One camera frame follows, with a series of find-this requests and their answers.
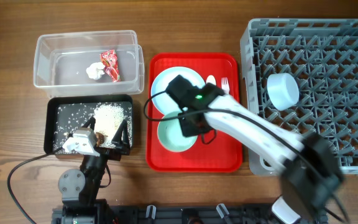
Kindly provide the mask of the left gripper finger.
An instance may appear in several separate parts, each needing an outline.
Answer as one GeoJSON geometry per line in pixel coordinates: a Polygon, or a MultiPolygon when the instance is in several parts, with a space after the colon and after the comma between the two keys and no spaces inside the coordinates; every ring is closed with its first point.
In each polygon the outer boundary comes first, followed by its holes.
{"type": "Polygon", "coordinates": [[[82,125],[82,128],[90,128],[90,129],[94,129],[96,124],[96,119],[94,117],[91,117],[89,120],[87,120],[87,122],[82,125]]]}
{"type": "Polygon", "coordinates": [[[127,121],[123,120],[119,125],[114,137],[111,140],[115,148],[129,148],[129,137],[127,130],[127,121]]]}

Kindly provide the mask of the white rice pile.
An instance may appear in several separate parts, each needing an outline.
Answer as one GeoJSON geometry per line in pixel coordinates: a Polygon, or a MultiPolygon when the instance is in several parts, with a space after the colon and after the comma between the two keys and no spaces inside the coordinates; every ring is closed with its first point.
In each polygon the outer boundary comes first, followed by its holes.
{"type": "Polygon", "coordinates": [[[132,105],[130,102],[71,103],[57,107],[53,131],[53,149],[63,146],[67,135],[73,133],[94,117],[94,130],[104,136],[102,147],[113,148],[111,143],[119,125],[127,121],[129,142],[132,142],[132,105]]]}

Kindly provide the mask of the brown food scrap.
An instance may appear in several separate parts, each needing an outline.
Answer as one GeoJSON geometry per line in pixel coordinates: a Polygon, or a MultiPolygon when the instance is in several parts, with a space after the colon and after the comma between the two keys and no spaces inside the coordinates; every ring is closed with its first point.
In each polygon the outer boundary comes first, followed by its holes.
{"type": "Polygon", "coordinates": [[[103,134],[96,132],[95,133],[97,141],[96,141],[96,146],[100,147],[104,142],[105,142],[105,137],[103,134]]]}

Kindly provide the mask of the green bowl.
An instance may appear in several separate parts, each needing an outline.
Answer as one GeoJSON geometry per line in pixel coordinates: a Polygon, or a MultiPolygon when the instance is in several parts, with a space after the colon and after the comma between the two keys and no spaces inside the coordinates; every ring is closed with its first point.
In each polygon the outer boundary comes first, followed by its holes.
{"type": "Polygon", "coordinates": [[[178,119],[159,122],[157,137],[160,144],[170,152],[187,151],[198,138],[197,136],[185,137],[178,119]]]}

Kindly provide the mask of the white napkin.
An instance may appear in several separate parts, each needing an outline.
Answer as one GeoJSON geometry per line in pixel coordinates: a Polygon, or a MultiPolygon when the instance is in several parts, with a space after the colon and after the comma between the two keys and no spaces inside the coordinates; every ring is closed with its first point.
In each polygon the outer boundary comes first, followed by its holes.
{"type": "Polygon", "coordinates": [[[105,74],[104,69],[105,65],[102,62],[95,62],[86,69],[86,73],[90,79],[99,80],[105,74]]]}

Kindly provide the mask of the red snack wrapper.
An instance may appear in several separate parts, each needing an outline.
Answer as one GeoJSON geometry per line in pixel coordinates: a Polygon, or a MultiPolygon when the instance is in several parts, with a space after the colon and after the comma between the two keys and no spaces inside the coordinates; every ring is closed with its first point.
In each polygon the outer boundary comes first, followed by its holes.
{"type": "Polygon", "coordinates": [[[103,52],[100,55],[101,63],[105,66],[105,73],[107,73],[113,82],[121,81],[118,63],[117,63],[117,55],[115,50],[108,50],[103,52]]]}

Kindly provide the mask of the light blue bowl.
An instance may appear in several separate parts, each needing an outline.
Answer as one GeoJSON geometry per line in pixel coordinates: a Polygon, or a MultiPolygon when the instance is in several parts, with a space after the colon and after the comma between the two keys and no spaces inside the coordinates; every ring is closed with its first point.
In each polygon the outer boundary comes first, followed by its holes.
{"type": "Polygon", "coordinates": [[[297,82],[289,73],[270,75],[267,79],[267,93],[271,103],[279,111],[295,106],[300,98],[297,82]]]}

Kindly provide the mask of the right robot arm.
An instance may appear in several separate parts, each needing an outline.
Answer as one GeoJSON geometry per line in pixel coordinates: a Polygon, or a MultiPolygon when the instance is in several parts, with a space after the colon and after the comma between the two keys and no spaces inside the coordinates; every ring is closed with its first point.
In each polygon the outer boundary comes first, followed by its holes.
{"type": "Polygon", "coordinates": [[[337,199],[344,174],[329,143],[319,134],[302,136],[282,129],[210,83],[198,88],[179,75],[165,91],[181,110],[177,119],[184,136],[226,133],[279,173],[282,194],[272,211],[281,222],[314,220],[330,199],[337,199]]]}

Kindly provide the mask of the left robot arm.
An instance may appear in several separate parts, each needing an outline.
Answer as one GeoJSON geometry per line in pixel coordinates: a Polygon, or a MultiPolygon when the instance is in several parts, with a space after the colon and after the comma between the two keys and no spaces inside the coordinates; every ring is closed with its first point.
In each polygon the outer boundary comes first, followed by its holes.
{"type": "Polygon", "coordinates": [[[66,223],[118,223],[118,216],[105,199],[97,199],[103,175],[110,173],[108,160],[120,161],[122,155],[129,155],[131,144],[128,137],[127,121],[123,120],[114,134],[112,148],[98,145],[94,132],[96,119],[90,118],[82,127],[68,137],[64,150],[74,150],[84,155],[79,169],[69,169],[58,181],[62,194],[63,208],[54,210],[52,224],[66,223]]]}

